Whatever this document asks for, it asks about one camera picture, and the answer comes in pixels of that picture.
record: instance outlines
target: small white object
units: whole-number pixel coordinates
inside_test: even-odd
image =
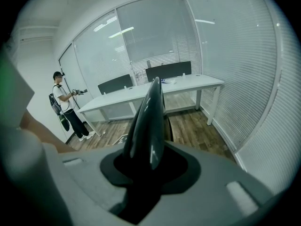
[[[258,210],[259,207],[257,203],[238,182],[230,182],[226,187],[237,204],[237,207],[245,217]]]
[[[83,135],[81,138],[79,138],[79,141],[82,142],[85,138],[86,136]]]
[[[161,81],[163,84],[173,84],[173,85],[176,84],[175,79],[173,80],[162,79]]]
[[[86,139],[89,140],[94,135],[95,135],[95,131],[91,131],[89,132],[89,135],[86,136]]]

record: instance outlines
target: man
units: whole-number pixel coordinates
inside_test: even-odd
[[[74,112],[74,106],[69,100],[72,96],[75,96],[76,94],[66,94],[65,90],[60,85],[60,83],[63,80],[63,76],[60,72],[55,72],[53,75],[53,79],[55,81],[55,84],[53,86],[53,96],[58,102],[58,104],[61,106],[64,116],[72,125],[72,128],[78,136],[79,141],[83,141],[85,138],[90,139],[92,136],[94,136],[95,131],[91,131],[90,133],[88,132],[85,125],[80,121],[80,119]]]

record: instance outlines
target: table leg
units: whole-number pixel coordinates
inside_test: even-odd
[[[86,115],[85,115],[84,113],[81,113],[81,115],[85,118],[86,122],[87,122],[88,125],[93,129],[93,131],[95,131],[96,134],[97,134],[99,137],[101,137],[102,134],[99,133],[99,132],[97,131],[96,127],[92,124],[92,122],[90,122],[90,121],[88,120],[88,118],[86,117]]]
[[[201,90],[197,90],[196,110],[199,109],[199,104],[200,103],[201,103]]]
[[[211,105],[211,108],[210,108],[210,114],[208,116],[208,121],[207,121],[208,126],[211,125],[211,122],[212,122],[213,117],[214,117],[214,113],[215,113],[216,106],[217,106],[217,101],[218,101],[218,96],[219,96],[219,93],[220,93],[220,88],[221,88],[220,86],[214,88],[213,101],[212,101],[212,105]]]
[[[131,110],[132,110],[132,112],[133,112],[133,114],[134,114],[134,116],[135,116],[136,113],[137,113],[137,111],[136,111],[136,109],[135,109],[135,106],[134,106],[133,102],[129,102],[128,104],[130,105]]]
[[[110,122],[110,119],[108,118],[107,114],[104,112],[103,109],[99,109],[100,113],[103,115],[106,122]]]

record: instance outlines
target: white sneaker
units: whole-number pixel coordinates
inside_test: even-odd
[[[83,135],[81,138],[79,138],[79,141],[82,142],[85,138],[86,136]]]
[[[95,131],[89,132],[89,135],[86,136],[87,140],[89,140],[94,135],[95,135]]]

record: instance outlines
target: white t-shirt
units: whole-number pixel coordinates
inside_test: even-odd
[[[54,84],[54,87],[53,87],[53,96],[56,99],[56,101],[58,102],[58,104],[61,106],[63,113],[70,109],[73,109],[73,103],[71,103],[71,101],[60,100],[60,98],[59,98],[60,96],[66,96],[67,94],[62,87],[58,88],[55,85],[56,84]]]

